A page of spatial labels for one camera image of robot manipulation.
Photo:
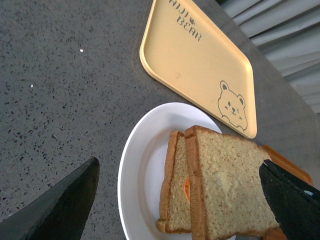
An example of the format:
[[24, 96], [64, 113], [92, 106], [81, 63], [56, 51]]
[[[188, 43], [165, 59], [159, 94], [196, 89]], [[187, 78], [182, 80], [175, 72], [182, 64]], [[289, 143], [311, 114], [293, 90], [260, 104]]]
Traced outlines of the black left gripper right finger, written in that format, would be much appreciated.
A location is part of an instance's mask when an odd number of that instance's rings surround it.
[[259, 167], [262, 190], [288, 240], [320, 238], [320, 191], [269, 159]]

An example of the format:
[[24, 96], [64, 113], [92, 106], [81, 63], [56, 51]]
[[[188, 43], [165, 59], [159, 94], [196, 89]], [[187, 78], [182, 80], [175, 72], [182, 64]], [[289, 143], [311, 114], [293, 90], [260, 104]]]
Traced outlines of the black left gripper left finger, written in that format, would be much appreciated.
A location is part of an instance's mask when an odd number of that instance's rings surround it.
[[0, 224], [2, 240], [79, 240], [95, 200], [100, 163], [91, 157]]

